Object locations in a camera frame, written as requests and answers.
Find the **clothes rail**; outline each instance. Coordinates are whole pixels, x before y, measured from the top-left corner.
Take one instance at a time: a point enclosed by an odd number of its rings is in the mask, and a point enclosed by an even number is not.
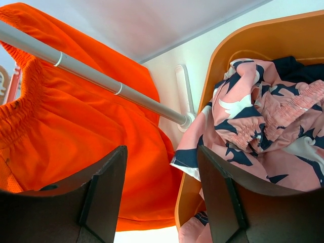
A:
[[[26,33],[0,21],[0,40],[15,46],[25,52],[37,56],[56,67],[60,67],[92,83],[120,95],[138,105],[141,105],[173,122],[188,128],[192,122],[188,115],[179,114],[140,92],[110,78],[109,76],[85,65],[77,59],[60,52]]]

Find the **orange basket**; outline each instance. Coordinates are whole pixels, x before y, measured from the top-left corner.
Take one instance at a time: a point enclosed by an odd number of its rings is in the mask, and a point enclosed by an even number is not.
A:
[[[223,79],[229,63],[237,58],[273,60],[294,56],[305,64],[324,63],[324,10],[247,25],[223,40],[212,54],[199,112],[213,95],[214,85]],[[201,184],[183,175],[175,218],[179,229],[197,212],[205,210],[199,195]]]

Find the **clothing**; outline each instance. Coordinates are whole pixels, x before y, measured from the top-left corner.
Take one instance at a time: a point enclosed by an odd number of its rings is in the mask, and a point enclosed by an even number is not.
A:
[[[204,145],[271,183],[317,189],[324,185],[323,108],[322,80],[287,82],[273,62],[237,59],[185,132],[171,165],[200,180],[197,147]],[[202,228],[194,218],[182,227],[191,239],[188,232]]]
[[[0,19],[159,101],[148,70],[26,4],[0,8]],[[2,43],[22,68],[22,95],[0,106],[0,188],[19,192],[66,178],[119,145],[128,163],[117,230],[175,224],[181,172],[159,116],[89,81]]]
[[[181,226],[179,243],[212,243],[206,212],[199,212]]]
[[[316,80],[324,80],[324,64],[304,66],[295,57],[283,57],[272,61],[281,80],[293,83],[304,82],[311,84]]]

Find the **orange shorts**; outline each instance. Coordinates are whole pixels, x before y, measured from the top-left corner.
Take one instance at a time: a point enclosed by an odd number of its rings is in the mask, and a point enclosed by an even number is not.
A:
[[[148,70],[25,4],[0,20],[158,101]],[[22,68],[22,95],[0,106],[0,188],[38,190],[128,147],[117,230],[174,225],[181,172],[159,116],[52,64],[2,43]]]

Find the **white ceiling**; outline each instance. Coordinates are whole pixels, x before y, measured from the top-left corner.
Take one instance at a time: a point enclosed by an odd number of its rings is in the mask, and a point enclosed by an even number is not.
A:
[[[270,0],[24,0],[143,61]],[[14,3],[0,0],[0,5]]]

